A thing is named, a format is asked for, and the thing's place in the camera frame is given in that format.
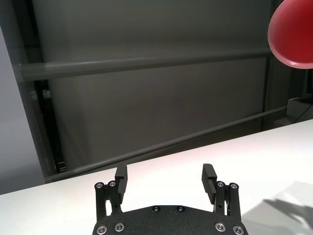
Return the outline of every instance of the gray metal bar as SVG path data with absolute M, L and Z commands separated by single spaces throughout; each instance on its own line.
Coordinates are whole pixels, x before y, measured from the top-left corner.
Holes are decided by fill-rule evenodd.
M 101 74 L 108 72 L 142 70 L 227 60 L 242 60 L 264 57 L 270 54 L 271 51 L 269 48 L 255 48 L 218 52 L 208 51 L 195 55 L 185 53 L 176 55 L 106 59 L 101 61 L 76 63 L 49 62 L 21 64 L 21 70 L 25 81 L 37 81 L 61 77 Z
M 225 129 L 225 128 L 228 128 L 228 127 L 231 127 L 234 125 L 238 125 L 238 124 L 241 124 L 241 123 L 244 123 L 247 121 L 251 121 L 251 120 L 254 120 L 257 118 L 262 118 L 262 117 L 265 117 L 265 116 L 268 116 L 271 114 L 275 114 L 275 113 L 284 111 L 285 109 L 287 109 L 287 106 L 281 107 L 278 109 L 274 109 L 274 110 L 270 110 L 270 111 L 267 111 L 264 113 L 256 114 L 256 115 L 253 115 L 250 117 L 246 117 L 246 118 L 243 118 L 241 120 L 229 122 L 229 123 L 226 123 L 226 124 L 223 124 L 220 126 L 216 126 L 216 127 L 213 127 L 213 128 L 207 129 L 207 130 L 203 130 L 203 131 L 196 132 L 196 133 L 193 133 L 193 134 L 190 134 L 187 136 L 183 136 L 183 137 L 171 140 L 171 141 L 167 141 L 167 142 L 159 143 L 159 144 L 156 144 L 156 145 L 153 145 L 150 147 L 142 148 L 142 149 L 136 150 L 134 152 L 125 153 L 125 154 L 119 155 L 119 156 L 114 157 L 114 158 L 110 158 L 110 159 L 106 159 L 106 160 L 103 160 L 103 161 L 100 161 L 97 163 L 85 165 L 85 166 L 82 166 L 82 167 L 79 167 L 79 168 L 76 168 L 73 170 L 63 172 L 63 173 L 52 175 L 52 176 L 46 178 L 46 182 L 63 180 L 63 179 L 69 178 L 69 177 L 73 177 L 75 175 L 86 173 L 88 171 L 96 170 L 96 169 L 99 169 L 99 168 L 102 168 L 102 167 L 105 167 L 108 165 L 112 165 L 112 164 L 115 164 L 115 163 L 118 163 L 121 161 L 125 161 L 128 159 L 143 155 L 143 154 L 147 154 L 147 153 L 154 152 L 154 151 L 166 148 L 166 147 L 170 147 L 172 145 L 175 145 L 175 144 L 178 144 L 178 143 L 181 143 L 184 141 L 189 141 L 189 140 L 192 140 L 192 139 L 200 137 L 200 136 L 204 136 L 204 135 L 216 132 L 216 131 L 220 131 L 222 129 Z

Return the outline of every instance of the white table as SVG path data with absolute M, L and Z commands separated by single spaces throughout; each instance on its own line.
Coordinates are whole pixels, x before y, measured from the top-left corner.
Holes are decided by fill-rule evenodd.
M 203 163 L 214 166 L 218 180 L 239 184 L 245 213 L 295 181 L 313 184 L 313 120 L 128 165 L 122 210 L 172 204 L 211 211 Z M 115 168 L 1 195 L 0 234 L 91 234 L 94 184 L 114 174 Z

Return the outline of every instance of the screw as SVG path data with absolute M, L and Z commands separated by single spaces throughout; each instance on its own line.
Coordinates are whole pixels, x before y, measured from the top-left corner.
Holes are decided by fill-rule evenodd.
M 114 226 L 114 230 L 117 231 L 117 232 L 120 232 L 120 231 L 123 231 L 125 228 L 125 225 L 121 222 L 117 223 L 115 226 Z
M 231 184 L 230 185 L 232 188 L 238 188 L 238 186 L 236 184 Z
M 152 210 L 154 211 L 154 212 L 159 212 L 160 211 L 160 207 L 158 207 L 158 206 L 154 206 L 154 207 L 152 207 Z
M 185 211 L 185 207 L 178 206 L 178 207 L 177 207 L 177 211 L 178 211 L 178 212 L 184 212 L 184 211 Z
M 216 224 L 215 224 L 215 228 L 216 228 L 216 230 L 219 231 L 219 232 L 225 232 L 225 231 L 226 231 L 226 227 L 225 227 L 225 225 L 222 224 L 222 223 L 216 223 Z
M 107 227 L 102 225 L 100 227 L 97 228 L 97 234 L 102 235 L 105 234 L 107 232 Z
M 237 235 L 243 235 L 245 233 L 243 228 L 239 226 L 234 226 L 233 230 Z

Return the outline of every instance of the black metal plate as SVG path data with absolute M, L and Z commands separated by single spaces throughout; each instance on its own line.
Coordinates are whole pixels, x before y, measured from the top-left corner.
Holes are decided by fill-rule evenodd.
M 96 223 L 92 234 L 97 235 L 97 228 L 104 225 L 108 229 L 105 235 L 236 235 L 234 226 L 242 227 L 248 235 L 242 222 L 231 216 L 190 207 L 184 207 L 183 212 L 177 210 L 178 206 L 159 207 L 158 212 L 153 211 L 153 207 L 146 207 L 104 217 Z M 124 223 L 123 231 L 114 230 L 117 222 Z M 225 232 L 216 230 L 217 222 L 226 226 Z

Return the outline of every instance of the gray panel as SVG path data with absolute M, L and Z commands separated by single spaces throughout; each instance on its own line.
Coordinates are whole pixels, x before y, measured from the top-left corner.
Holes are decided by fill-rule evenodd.
M 267 44 L 270 1 L 33 2 L 46 62 Z M 250 59 L 53 79 L 67 167 L 259 113 L 264 71 Z
M 25 1 L 20 1 L 19 4 L 21 8 L 26 8 Z M 28 60 L 24 48 L 25 42 L 22 41 L 13 8 L 13 1 L 11 0 L 0 1 L 0 25 L 43 173 L 45 176 L 54 174 L 55 166 L 51 156 L 51 150 L 34 84 L 33 82 L 25 82 L 20 69 L 20 64 L 27 64 Z M 33 37 L 32 31 L 29 31 L 29 28 L 24 27 L 22 30 L 24 30 L 24 33 L 28 34 L 29 37 Z
M 0 194 L 44 183 L 6 44 L 0 33 Z

